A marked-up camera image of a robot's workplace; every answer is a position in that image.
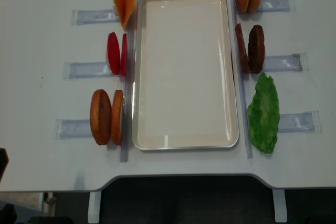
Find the clear tomato holder rail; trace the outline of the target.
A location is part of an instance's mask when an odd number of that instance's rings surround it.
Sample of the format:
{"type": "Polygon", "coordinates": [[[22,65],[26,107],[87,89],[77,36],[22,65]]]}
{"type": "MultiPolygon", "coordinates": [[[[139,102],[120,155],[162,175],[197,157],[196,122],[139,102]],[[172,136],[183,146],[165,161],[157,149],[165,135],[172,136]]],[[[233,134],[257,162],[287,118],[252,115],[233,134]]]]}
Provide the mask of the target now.
{"type": "Polygon", "coordinates": [[[114,74],[105,62],[65,62],[63,79],[112,77],[114,74]]]}

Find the left red tomato slice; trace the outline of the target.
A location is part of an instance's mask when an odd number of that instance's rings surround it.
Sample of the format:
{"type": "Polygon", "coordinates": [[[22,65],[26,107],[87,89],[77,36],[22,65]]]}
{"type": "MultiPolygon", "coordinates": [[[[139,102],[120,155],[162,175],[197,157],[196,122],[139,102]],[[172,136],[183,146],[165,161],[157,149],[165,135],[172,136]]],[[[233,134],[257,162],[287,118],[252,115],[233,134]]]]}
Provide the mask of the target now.
{"type": "Polygon", "coordinates": [[[107,41],[107,55],[110,65],[110,69],[114,75],[120,73],[120,47],[115,32],[112,32],[108,36],[107,41]]]}

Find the left white table leg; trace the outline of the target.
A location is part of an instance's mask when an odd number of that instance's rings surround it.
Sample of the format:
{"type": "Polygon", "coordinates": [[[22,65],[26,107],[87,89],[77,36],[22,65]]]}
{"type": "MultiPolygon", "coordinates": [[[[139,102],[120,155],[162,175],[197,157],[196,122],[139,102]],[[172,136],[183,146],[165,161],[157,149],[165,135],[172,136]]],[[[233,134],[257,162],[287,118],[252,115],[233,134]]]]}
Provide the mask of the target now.
{"type": "Polygon", "coordinates": [[[88,223],[100,221],[101,191],[91,192],[88,205],[88,223]]]}

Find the clear lettuce holder rail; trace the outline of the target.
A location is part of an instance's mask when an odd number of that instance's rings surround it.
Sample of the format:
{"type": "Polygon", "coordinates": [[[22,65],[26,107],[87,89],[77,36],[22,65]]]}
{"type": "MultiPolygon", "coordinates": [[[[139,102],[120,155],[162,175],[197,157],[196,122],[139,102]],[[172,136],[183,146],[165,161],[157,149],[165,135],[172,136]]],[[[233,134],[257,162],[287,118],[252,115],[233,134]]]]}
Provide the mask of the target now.
{"type": "Polygon", "coordinates": [[[278,125],[278,133],[321,132],[319,111],[295,114],[282,114],[278,125]]]}

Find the clear bottom bun holder rail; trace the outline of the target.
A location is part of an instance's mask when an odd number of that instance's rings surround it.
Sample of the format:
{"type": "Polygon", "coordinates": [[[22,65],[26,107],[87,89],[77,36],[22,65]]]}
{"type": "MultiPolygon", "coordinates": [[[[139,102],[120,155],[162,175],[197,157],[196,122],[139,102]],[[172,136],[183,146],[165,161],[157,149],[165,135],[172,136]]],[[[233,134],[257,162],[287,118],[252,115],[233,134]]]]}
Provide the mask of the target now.
{"type": "Polygon", "coordinates": [[[62,120],[55,123],[55,139],[92,137],[90,120],[62,120]]]}

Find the green lettuce leaf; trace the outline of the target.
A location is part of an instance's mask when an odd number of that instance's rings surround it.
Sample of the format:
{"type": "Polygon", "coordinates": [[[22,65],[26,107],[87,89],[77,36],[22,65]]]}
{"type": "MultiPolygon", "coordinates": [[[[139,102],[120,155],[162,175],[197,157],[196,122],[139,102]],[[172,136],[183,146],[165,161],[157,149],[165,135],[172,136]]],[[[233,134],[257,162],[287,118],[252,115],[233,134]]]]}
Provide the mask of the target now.
{"type": "Polygon", "coordinates": [[[272,76],[262,73],[255,91],[247,109],[250,141],[259,151],[272,154],[280,121],[278,93],[272,76]]]}

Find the red tomato slice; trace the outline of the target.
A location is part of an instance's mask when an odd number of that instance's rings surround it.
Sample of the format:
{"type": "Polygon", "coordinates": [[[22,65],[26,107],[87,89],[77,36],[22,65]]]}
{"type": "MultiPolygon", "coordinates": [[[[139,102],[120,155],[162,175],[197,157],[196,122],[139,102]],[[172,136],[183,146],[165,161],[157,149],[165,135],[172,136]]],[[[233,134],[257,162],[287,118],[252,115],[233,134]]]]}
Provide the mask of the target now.
{"type": "Polygon", "coordinates": [[[121,51],[121,75],[125,76],[127,71],[127,34],[123,34],[121,51]]]}
{"type": "Polygon", "coordinates": [[[120,47],[115,32],[112,32],[108,36],[107,41],[107,55],[110,65],[110,69],[114,75],[120,73],[120,47]]]}

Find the white rectangular metal tray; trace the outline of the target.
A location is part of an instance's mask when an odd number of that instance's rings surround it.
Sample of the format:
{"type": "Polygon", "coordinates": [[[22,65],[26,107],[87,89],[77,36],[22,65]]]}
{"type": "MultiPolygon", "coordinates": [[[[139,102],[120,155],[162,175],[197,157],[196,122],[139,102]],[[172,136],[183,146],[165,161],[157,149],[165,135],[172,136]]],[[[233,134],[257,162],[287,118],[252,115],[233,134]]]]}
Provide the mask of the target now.
{"type": "Polygon", "coordinates": [[[138,0],[132,140],[142,151],[239,139],[227,0],[138,0]]]}

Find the clear cheese holder rail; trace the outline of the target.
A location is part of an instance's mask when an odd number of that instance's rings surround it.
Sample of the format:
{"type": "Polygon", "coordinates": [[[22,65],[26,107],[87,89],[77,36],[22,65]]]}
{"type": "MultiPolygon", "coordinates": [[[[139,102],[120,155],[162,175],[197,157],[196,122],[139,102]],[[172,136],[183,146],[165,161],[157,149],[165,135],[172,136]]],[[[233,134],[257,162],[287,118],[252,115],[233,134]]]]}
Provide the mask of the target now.
{"type": "Polygon", "coordinates": [[[73,10],[71,14],[72,25],[118,23],[119,17],[112,9],[102,10],[73,10]]]}

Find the right red tomato slice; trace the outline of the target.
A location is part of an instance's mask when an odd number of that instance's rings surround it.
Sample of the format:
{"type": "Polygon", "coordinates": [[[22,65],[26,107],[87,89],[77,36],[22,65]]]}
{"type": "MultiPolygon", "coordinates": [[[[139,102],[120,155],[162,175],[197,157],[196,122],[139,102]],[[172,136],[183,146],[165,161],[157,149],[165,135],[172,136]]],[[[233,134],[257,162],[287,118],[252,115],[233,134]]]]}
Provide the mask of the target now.
{"type": "Polygon", "coordinates": [[[127,71],[127,34],[123,34],[121,51],[121,75],[125,76],[127,71]]]}

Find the brown meat patty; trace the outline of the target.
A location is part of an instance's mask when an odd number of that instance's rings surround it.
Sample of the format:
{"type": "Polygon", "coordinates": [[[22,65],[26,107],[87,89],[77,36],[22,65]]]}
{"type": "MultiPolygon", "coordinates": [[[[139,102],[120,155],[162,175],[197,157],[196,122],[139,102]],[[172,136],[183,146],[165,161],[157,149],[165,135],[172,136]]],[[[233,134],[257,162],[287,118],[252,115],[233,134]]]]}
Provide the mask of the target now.
{"type": "Polygon", "coordinates": [[[265,38],[263,28],[254,25],[249,34],[248,64],[251,73],[259,74],[265,61],[265,38]]]}
{"type": "Polygon", "coordinates": [[[240,58],[240,65],[241,65],[243,73],[249,73],[248,56],[246,53],[246,47],[245,47],[245,42],[244,42],[243,33],[242,33],[241,28],[242,27],[240,23],[238,23],[235,27],[239,58],[240,58]]]}

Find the white table leg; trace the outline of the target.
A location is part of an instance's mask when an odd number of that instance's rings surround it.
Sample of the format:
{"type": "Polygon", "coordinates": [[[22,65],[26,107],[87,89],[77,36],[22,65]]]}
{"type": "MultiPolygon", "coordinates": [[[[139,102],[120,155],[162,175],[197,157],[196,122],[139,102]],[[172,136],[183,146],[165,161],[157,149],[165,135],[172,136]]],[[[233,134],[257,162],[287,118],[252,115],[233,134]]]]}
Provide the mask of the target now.
{"type": "Polygon", "coordinates": [[[101,191],[91,192],[88,205],[88,223],[100,221],[101,191]]]}
{"type": "Polygon", "coordinates": [[[286,205],[285,191],[283,189],[273,189],[272,196],[274,202],[275,222],[286,223],[287,205],[286,205]]]}

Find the clear top bun holder rail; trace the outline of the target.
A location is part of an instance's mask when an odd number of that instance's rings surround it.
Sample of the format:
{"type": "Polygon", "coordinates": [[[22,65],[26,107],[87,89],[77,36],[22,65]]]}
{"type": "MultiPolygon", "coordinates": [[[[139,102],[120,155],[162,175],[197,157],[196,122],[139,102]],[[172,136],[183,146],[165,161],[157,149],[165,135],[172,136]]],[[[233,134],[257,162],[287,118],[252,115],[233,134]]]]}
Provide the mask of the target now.
{"type": "Polygon", "coordinates": [[[258,12],[291,12],[295,11],[294,0],[261,0],[258,12]]]}

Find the left brown meat patty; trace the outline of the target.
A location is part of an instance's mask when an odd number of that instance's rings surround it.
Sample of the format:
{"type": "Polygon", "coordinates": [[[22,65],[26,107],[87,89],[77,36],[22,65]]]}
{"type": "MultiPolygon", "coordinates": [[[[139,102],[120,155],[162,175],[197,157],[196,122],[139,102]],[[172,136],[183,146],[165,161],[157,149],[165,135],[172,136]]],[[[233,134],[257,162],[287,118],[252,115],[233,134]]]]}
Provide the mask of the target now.
{"type": "Polygon", "coordinates": [[[241,65],[243,73],[249,73],[248,56],[246,53],[246,47],[245,47],[245,42],[244,42],[243,33],[242,33],[241,28],[242,27],[240,23],[238,23],[235,27],[239,58],[240,58],[240,65],[241,65]]]}

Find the bun slice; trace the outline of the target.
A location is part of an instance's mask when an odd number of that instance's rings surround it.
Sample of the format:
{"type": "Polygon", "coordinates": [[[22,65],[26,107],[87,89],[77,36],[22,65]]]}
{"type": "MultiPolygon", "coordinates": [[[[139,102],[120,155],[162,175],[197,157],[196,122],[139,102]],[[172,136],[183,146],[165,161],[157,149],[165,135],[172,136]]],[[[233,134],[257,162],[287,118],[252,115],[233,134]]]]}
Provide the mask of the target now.
{"type": "Polygon", "coordinates": [[[115,145],[122,142],[123,91],[116,90],[111,108],[111,139],[115,145]]]}
{"type": "Polygon", "coordinates": [[[96,90],[91,99],[90,128],[98,145],[107,145],[111,137],[111,102],[103,89],[96,90]]]}

